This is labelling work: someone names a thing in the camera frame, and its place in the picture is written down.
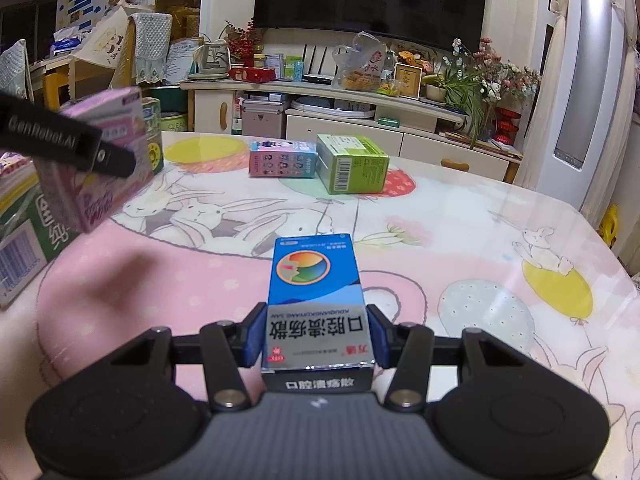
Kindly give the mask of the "pink toy box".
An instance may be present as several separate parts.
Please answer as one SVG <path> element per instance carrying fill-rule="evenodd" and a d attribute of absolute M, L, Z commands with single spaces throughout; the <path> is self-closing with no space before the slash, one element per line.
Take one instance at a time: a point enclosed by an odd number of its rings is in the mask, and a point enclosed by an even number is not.
<path fill-rule="evenodd" d="M 89 151 L 66 164 L 36 158 L 35 168 L 55 220 L 89 233 L 153 177 L 138 87 L 110 89 L 65 107 L 62 115 L 85 130 Z"/>

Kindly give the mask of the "pink storage case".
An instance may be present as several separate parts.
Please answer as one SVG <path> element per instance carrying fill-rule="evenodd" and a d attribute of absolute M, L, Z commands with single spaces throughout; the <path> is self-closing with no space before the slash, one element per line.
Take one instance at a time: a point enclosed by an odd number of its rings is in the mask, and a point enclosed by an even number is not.
<path fill-rule="evenodd" d="M 245 100 L 242 105 L 242 135 L 283 139 L 288 102 Z"/>

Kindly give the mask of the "white tower air conditioner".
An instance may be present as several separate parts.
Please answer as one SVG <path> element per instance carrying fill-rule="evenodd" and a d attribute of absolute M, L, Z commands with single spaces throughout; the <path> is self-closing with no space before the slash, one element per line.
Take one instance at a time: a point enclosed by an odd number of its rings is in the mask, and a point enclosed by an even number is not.
<path fill-rule="evenodd" d="M 620 174 L 636 91 L 636 0 L 550 0 L 555 22 L 515 182 L 588 221 Z"/>

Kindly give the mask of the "red vase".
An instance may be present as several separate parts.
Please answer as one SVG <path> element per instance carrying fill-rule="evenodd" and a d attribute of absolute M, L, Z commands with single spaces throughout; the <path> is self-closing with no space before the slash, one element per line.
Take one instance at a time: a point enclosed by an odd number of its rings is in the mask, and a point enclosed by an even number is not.
<path fill-rule="evenodd" d="M 502 144 L 513 145 L 522 114 L 504 107 L 495 108 L 495 133 L 492 138 Z"/>

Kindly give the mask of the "blue medicine box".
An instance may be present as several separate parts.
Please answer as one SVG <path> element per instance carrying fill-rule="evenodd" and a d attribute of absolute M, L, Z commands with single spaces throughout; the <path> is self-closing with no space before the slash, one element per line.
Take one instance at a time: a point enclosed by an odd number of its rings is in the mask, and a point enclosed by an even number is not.
<path fill-rule="evenodd" d="M 277 238 L 262 349 L 267 389 L 363 392 L 371 387 L 374 367 L 352 238 Z"/>

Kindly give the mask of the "potted flower plant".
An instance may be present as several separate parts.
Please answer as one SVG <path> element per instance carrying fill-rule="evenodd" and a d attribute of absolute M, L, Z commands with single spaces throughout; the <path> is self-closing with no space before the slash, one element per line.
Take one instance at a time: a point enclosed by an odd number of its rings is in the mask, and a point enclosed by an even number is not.
<path fill-rule="evenodd" d="M 541 76 L 532 68 L 503 60 L 489 38 L 480 40 L 474 52 L 456 38 L 449 54 L 431 62 L 422 84 L 442 92 L 442 102 L 465 116 L 463 130 L 477 141 L 492 139 L 496 107 L 522 114 L 523 105 L 538 93 Z"/>

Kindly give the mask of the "red gift box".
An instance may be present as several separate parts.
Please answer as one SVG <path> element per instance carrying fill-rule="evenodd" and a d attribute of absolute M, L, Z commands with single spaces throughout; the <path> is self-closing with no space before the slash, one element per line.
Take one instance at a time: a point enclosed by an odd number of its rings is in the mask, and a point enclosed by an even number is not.
<path fill-rule="evenodd" d="M 277 79 L 273 68 L 234 66 L 229 70 L 229 77 L 248 84 L 265 84 Z"/>

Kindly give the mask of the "yellow detergent bottle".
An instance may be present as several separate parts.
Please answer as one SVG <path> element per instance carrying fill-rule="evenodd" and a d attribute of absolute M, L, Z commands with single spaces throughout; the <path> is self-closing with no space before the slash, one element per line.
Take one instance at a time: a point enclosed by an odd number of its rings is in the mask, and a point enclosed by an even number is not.
<path fill-rule="evenodd" d="M 615 204 L 608 206 L 597 232 L 608 248 L 614 246 L 618 232 L 618 207 Z"/>

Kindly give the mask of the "green medicine box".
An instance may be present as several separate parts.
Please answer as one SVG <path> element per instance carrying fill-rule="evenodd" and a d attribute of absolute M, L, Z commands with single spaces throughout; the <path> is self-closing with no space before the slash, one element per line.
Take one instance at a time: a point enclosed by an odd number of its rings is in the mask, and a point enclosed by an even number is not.
<path fill-rule="evenodd" d="M 383 191 L 390 158 L 366 136 L 318 134 L 317 172 L 330 194 Z"/>

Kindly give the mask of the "green trash bin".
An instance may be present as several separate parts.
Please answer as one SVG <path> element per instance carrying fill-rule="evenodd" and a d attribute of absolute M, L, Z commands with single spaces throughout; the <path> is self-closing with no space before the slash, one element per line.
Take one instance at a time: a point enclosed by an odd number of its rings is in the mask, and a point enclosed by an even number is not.
<path fill-rule="evenodd" d="M 188 115 L 162 113 L 160 114 L 160 128 L 163 131 L 186 132 L 189 130 Z"/>

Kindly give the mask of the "small pink blue box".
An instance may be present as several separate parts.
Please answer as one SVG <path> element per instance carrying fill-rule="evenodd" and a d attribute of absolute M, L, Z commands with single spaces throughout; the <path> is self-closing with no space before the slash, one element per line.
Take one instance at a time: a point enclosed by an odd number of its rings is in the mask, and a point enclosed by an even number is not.
<path fill-rule="evenodd" d="M 276 139 L 253 141 L 248 174 L 255 178 L 312 178 L 317 159 L 314 143 Z"/>

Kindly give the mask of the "dark chair with cover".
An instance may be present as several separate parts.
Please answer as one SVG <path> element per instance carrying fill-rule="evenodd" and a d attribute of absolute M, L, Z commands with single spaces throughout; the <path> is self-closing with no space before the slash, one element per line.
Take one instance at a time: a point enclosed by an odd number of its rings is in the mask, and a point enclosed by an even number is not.
<path fill-rule="evenodd" d="M 30 78 L 28 53 L 24 39 L 17 42 L 0 55 L 0 89 L 2 92 L 20 99 L 34 100 L 32 78 Z"/>

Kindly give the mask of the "cardboard box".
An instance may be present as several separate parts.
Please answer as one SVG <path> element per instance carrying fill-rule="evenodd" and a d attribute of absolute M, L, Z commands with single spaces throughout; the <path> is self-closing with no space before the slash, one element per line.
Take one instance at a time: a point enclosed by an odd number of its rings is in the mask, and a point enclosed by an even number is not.
<path fill-rule="evenodd" d="M 1 149 L 1 304 L 25 286 L 80 233 L 53 217 L 34 160 Z"/>

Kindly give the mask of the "plastic bag with snacks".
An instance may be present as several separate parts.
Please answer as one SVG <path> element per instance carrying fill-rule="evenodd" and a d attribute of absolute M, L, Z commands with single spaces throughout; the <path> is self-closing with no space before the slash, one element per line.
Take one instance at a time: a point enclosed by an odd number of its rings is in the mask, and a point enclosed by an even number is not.
<path fill-rule="evenodd" d="M 351 44 L 332 51 L 336 73 L 332 84 L 350 91 L 376 91 L 381 82 L 386 45 L 367 32 L 358 32 Z"/>

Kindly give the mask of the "red berry bouquet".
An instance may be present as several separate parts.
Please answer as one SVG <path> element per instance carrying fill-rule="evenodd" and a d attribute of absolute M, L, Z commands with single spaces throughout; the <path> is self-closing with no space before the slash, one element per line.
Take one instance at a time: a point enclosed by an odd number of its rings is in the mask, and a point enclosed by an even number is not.
<path fill-rule="evenodd" d="M 262 52 L 262 31 L 255 28 L 254 18 L 250 18 L 244 27 L 226 21 L 222 36 L 233 62 L 245 67 L 254 66 L 255 54 Z"/>

